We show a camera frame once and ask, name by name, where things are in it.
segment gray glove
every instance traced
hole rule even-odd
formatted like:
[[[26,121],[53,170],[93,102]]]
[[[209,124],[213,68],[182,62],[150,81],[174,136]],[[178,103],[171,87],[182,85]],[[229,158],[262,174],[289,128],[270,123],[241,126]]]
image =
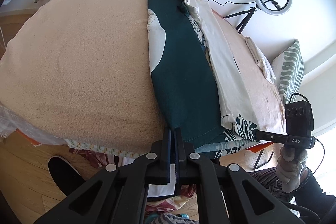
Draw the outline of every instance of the gray glove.
[[[282,181],[282,189],[286,193],[290,193],[299,187],[300,178],[307,168],[307,151],[282,147],[280,149],[280,155],[276,174]]]

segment screw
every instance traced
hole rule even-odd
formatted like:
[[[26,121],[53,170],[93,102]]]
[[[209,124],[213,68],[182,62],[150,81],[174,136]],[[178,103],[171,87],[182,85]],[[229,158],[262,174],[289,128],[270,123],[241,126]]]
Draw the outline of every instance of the screw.
[[[113,172],[117,169],[115,164],[108,164],[105,166],[105,170],[108,172]]]
[[[230,164],[229,169],[233,172],[239,171],[240,167],[238,164]]]
[[[200,155],[198,153],[191,153],[189,155],[189,157],[192,159],[192,160],[198,160],[200,158]]]
[[[156,154],[153,153],[153,152],[150,152],[146,155],[146,158],[149,159],[149,160],[154,160],[154,159],[156,159]]]

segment dark green fabric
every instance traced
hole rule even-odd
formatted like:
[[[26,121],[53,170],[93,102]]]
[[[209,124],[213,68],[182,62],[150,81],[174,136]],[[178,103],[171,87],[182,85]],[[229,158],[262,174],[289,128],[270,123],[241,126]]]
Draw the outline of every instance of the dark green fabric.
[[[216,81],[183,0],[148,0],[166,32],[160,63],[152,71],[155,96],[168,125],[200,147],[222,133]]]

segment beige blanket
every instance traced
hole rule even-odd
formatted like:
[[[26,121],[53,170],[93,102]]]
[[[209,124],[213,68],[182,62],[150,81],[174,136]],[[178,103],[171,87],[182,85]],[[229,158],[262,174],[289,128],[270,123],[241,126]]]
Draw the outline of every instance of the beige blanket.
[[[55,136],[145,153],[162,138],[147,0],[51,0],[0,63],[0,102]]]

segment black cable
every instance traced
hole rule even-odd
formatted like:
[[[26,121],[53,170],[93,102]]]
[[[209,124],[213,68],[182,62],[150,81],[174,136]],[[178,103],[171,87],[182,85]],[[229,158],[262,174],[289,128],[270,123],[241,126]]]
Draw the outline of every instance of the black cable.
[[[245,3],[236,3],[236,2],[232,2],[232,1],[227,1],[227,2],[225,2],[224,4],[222,4],[222,3],[219,3],[219,2],[217,2],[217,1],[215,1],[215,0],[212,0],[212,1],[218,3],[219,5],[222,5],[222,6],[225,6],[227,3],[232,3],[232,4],[251,4],[251,3],[255,3],[255,1],[253,1],[253,2],[245,2]]]
[[[225,2],[224,4],[222,4],[222,3],[219,3],[218,1],[215,1],[215,0],[212,0],[212,1],[218,3],[219,5],[222,5],[222,6],[225,6],[227,3],[232,3],[232,4],[251,4],[251,3],[255,3],[255,1],[253,1],[253,2],[245,2],[245,3],[237,3],[237,2],[227,1],[227,2]],[[271,1],[272,4],[278,9],[278,7],[277,7],[277,5],[276,5],[276,4],[278,4],[278,3],[275,2],[274,0],[266,0],[265,2],[263,1],[263,3],[266,4],[267,2],[270,2],[270,1]]]
[[[295,205],[295,204],[291,204],[291,203],[288,203],[288,202],[284,202],[284,201],[281,201],[281,202],[284,205],[286,205],[286,207],[288,209],[292,209],[292,210],[298,211],[300,213],[305,213],[306,215],[310,215],[312,218],[314,218],[316,220],[316,223],[319,223],[321,221],[320,217],[315,212],[313,212],[312,210],[309,210],[305,207]]]
[[[308,100],[305,96],[303,96],[302,94],[300,94],[300,93],[293,93],[293,94],[290,96],[290,98],[289,98],[289,103],[292,102],[292,97],[293,97],[294,95],[301,96],[302,98],[304,98],[304,99],[310,104],[309,100]]]
[[[315,140],[317,140],[317,141],[322,145],[322,148],[323,148],[323,157],[322,157],[322,160],[321,160],[319,166],[317,166],[317,168],[316,168],[316,170],[313,172],[313,174],[315,174],[315,172],[317,171],[317,169],[321,166],[322,161],[324,160],[324,156],[325,156],[325,154],[326,154],[326,150],[324,149],[324,145],[323,145],[323,143],[321,143],[321,141],[318,140],[317,138],[315,138]]]

